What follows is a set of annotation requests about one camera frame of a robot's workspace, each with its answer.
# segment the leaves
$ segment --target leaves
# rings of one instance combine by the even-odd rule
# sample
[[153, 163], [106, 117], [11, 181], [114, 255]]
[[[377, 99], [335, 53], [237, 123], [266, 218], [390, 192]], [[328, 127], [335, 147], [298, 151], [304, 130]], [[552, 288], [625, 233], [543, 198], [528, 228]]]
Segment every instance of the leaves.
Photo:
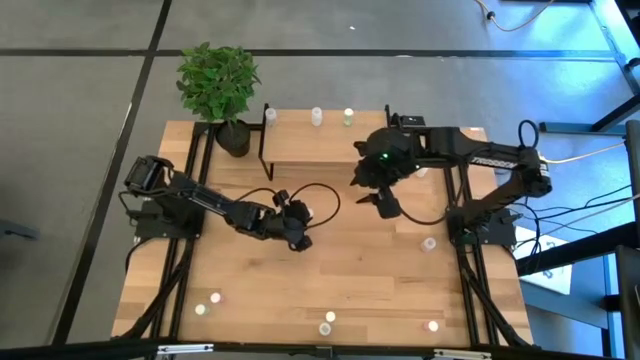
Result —
[[208, 42], [182, 53], [184, 63], [178, 68], [182, 81], [176, 86], [185, 108], [207, 121], [231, 122], [248, 110], [253, 85], [262, 84], [250, 53], [242, 48], [209, 49]]

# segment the potted plant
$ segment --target potted plant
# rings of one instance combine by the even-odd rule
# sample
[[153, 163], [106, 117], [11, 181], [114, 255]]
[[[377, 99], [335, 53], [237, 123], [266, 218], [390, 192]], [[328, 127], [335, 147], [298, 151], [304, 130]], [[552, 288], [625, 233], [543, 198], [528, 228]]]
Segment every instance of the potted plant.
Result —
[[221, 120], [216, 132], [220, 146], [232, 156], [246, 155], [251, 134], [237, 115], [249, 110], [247, 100], [254, 95], [253, 84], [262, 84], [253, 57], [240, 47], [209, 49], [208, 42], [182, 53], [184, 63], [178, 68], [182, 80], [176, 85], [182, 91], [184, 107], [205, 121]]

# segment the wooden tabletop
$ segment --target wooden tabletop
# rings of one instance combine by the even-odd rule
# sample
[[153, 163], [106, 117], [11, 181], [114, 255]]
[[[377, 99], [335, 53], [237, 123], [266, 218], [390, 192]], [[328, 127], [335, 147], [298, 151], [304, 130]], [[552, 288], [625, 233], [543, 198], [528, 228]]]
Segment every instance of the wooden tabletop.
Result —
[[[193, 122], [167, 123], [159, 155], [170, 159], [177, 169], [184, 168], [192, 127]], [[482, 129], [464, 129], [464, 133], [474, 139], [486, 139]], [[314, 244], [303, 253], [290, 251], [283, 241], [259, 241], [241, 235], [221, 217], [208, 213], [195, 247], [180, 339], [469, 345], [460, 275], [444, 224], [421, 226], [405, 218], [383, 220], [374, 206], [355, 204], [366, 190], [349, 186], [352, 166], [277, 165], [274, 181], [269, 182], [257, 158], [258, 144], [259, 133], [254, 132], [250, 153], [240, 159], [215, 145], [207, 185], [235, 198], [257, 187], [292, 193], [304, 184], [324, 182], [339, 192], [340, 213], [326, 225], [308, 231]], [[491, 169], [471, 166], [469, 171], [474, 198], [496, 187]], [[393, 190], [405, 210], [418, 219], [441, 216], [447, 203], [442, 170], [430, 169], [423, 178], [412, 176]], [[249, 199], [271, 204], [270, 197], [268, 193], [256, 193]], [[336, 206], [334, 196], [322, 188], [304, 190], [299, 199], [314, 210], [312, 222], [325, 219]], [[434, 237], [437, 246], [423, 253], [420, 243], [427, 237]], [[114, 335], [129, 329], [155, 296], [166, 249], [167, 241], [157, 240], [133, 255]], [[484, 246], [483, 250], [494, 302], [520, 336], [531, 341], [512, 258], [501, 247]], [[216, 291], [224, 301], [214, 305], [209, 302], [209, 295]], [[201, 303], [210, 306], [209, 314], [195, 314], [195, 306]], [[481, 309], [476, 299], [480, 337], [486, 342]], [[323, 337], [318, 326], [327, 311], [335, 312], [337, 319], [331, 334]], [[432, 320], [440, 325], [439, 331], [423, 330], [423, 323]], [[168, 321], [167, 315], [164, 334]]]
[[344, 110], [322, 110], [322, 125], [311, 124], [311, 109], [277, 109], [278, 118], [265, 131], [263, 159], [272, 163], [355, 164], [354, 141], [387, 126], [384, 111], [355, 111], [351, 126]]

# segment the black plant pot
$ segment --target black plant pot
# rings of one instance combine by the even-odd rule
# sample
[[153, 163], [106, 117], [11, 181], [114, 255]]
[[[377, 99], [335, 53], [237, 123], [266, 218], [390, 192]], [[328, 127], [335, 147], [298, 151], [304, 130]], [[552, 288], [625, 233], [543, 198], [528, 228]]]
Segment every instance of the black plant pot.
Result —
[[225, 121], [216, 132], [216, 140], [231, 156], [243, 157], [249, 152], [251, 130], [247, 123], [240, 119], [235, 124]]

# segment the gray floor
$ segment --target gray floor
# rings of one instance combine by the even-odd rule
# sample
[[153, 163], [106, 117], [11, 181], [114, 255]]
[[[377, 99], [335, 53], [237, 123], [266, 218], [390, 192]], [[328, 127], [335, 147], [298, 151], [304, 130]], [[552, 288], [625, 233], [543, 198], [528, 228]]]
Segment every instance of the gray floor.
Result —
[[[540, 6], [487, 3], [505, 26], [520, 23]], [[5, 0], [0, 48], [146, 48], [161, 4]], [[160, 47], [205, 40], [254, 49], [609, 49], [586, 5], [554, 4], [530, 27], [502, 33], [485, 26], [472, 0], [347, 0], [323, 6], [311, 0], [174, 1]], [[264, 85], [241, 116], [248, 122], [259, 121], [264, 102], [276, 108], [356, 110], [389, 103], [392, 110], [424, 115], [431, 125], [482, 126], [492, 140], [516, 144], [522, 119], [593, 122], [631, 96], [611, 59], [256, 61]], [[120, 180], [136, 156], [157, 151], [165, 121], [193, 119], [182, 110], [175, 89], [179, 63], [178, 58], [155, 59]], [[48, 341], [141, 64], [140, 58], [0, 57], [0, 218], [42, 232], [38, 242], [8, 237], [0, 243], [0, 293], [7, 294], [0, 299], [0, 347]], [[544, 135], [539, 148], [548, 158], [561, 159], [617, 141]], [[554, 166], [554, 192], [531, 203], [575, 206], [626, 185], [626, 161], [626, 151], [618, 148]], [[605, 230], [632, 216], [630, 206], [623, 206], [582, 225]], [[74, 342], [107, 339], [120, 296], [133, 229], [117, 201], [112, 200], [104, 229], [71, 332]], [[562, 230], [557, 235], [575, 240], [584, 234]], [[598, 353], [598, 346], [559, 340], [575, 334], [591, 339], [597, 332], [594, 341], [599, 342], [595, 328], [540, 310], [529, 314], [535, 340], [545, 348]], [[553, 321], [542, 321], [547, 317]]]

